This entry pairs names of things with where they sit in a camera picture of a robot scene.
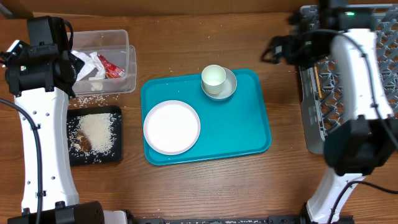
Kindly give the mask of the grey shallow bowl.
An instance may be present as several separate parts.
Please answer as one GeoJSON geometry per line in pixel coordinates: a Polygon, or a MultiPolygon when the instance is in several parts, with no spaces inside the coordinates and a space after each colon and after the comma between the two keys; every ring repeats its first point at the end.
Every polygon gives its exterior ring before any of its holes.
{"type": "Polygon", "coordinates": [[[201,87],[202,90],[205,92],[205,94],[207,96],[209,96],[212,100],[216,100],[216,101],[222,101],[222,100],[226,100],[228,99],[236,90],[237,87],[237,79],[235,74],[229,70],[228,68],[224,68],[225,72],[226,72],[226,80],[223,83],[223,89],[220,93],[218,94],[209,94],[205,91],[204,89],[204,84],[202,83],[201,80],[201,87]]]}

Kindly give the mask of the large white plate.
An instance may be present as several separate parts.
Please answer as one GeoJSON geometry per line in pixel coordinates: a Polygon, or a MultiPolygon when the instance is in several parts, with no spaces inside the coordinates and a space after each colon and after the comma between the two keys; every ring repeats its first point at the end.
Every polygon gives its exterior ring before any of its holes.
{"type": "Polygon", "coordinates": [[[197,112],[187,103],[167,100],[155,105],[143,124],[144,138],[158,153],[174,156],[192,148],[201,131],[197,112]]]}

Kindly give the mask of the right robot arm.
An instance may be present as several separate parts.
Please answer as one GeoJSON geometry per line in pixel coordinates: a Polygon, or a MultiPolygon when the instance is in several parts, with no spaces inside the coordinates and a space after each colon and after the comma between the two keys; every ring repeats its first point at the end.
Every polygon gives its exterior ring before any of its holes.
{"type": "Polygon", "coordinates": [[[300,223],[352,223],[340,211],[352,191],[397,149],[397,120],[384,93],[370,8],[320,12],[320,26],[272,38],[262,61],[309,67],[327,55],[338,64],[343,85],[343,124],[324,141],[325,174],[304,204],[300,223]]]}

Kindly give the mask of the brown food scrap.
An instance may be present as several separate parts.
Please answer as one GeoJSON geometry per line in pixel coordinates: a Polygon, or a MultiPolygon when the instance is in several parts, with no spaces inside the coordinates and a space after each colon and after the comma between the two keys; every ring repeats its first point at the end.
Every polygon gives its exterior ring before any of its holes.
{"type": "Polygon", "coordinates": [[[78,140],[78,143],[75,144],[75,147],[79,151],[82,151],[84,153],[91,151],[92,149],[91,143],[82,132],[77,133],[76,139],[78,140]]]}

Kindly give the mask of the white napkin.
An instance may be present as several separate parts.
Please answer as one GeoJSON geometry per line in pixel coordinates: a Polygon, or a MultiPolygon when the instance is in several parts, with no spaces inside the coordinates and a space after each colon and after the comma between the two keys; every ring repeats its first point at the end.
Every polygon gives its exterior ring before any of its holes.
{"type": "Polygon", "coordinates": [[[84,62],[83,67],[78,72],[73,90],[78,95],[89,94],[103,90],[105,80],[105,68],[99,59],[97,52],[87,55],[84,52],[72,50],[72,54],[84,62]]]}

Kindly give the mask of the white paper cup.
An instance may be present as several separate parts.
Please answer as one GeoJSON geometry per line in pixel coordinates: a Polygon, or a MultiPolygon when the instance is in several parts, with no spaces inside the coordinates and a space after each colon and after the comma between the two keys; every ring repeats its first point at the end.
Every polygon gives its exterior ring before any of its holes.
{"type": "Polygon", "coordinates": [[[218,94],[223,89],[223,83],[226,80],[226,72],[219,65],[209,65],[201,73],[201,80],[204,89],[209,94],[218,94]]]}

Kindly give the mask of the wooden chopstick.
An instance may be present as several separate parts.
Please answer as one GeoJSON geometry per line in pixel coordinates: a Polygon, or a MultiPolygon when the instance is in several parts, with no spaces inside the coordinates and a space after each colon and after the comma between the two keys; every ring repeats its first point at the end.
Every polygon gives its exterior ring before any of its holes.
{"type": "Polygon", "coordinates": [[[319,95],[319,98],[322,99],[322,91],[321,91],[321,88],[320,88],[320,80],[319,80],[318,69],[317,69],[316,65],[314,65],[313,70],[314,70],[315,81],[316,81],[316,84],[317,84],[318,95],[319,95]]]}

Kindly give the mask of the red snack wrapper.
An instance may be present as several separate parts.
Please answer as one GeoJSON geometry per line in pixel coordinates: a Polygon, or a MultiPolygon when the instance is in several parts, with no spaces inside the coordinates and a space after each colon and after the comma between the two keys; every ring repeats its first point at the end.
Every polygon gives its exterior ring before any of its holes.
{"type": "Polygon", "coordinates": [[[114,79],[114,78],[123,78],[126,76],[126,73],[123,69],[114,65],[102,55],[98,55],[98,58],[105,69],[105,75],[107,78],[114,79]]]}

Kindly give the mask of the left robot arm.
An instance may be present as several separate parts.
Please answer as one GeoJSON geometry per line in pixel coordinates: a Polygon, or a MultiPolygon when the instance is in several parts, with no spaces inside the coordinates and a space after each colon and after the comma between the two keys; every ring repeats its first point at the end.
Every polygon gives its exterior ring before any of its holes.
{"type": "Polygon", "coordinates": [[[21,119],[25,188],[22,216],[9,223],[132,223],[129,211],[103,210],[99,202],[80,203],[67,146],[67,108],[84,61],[69,41],[16,40],[4,57],[10,104],[21,119]]]}

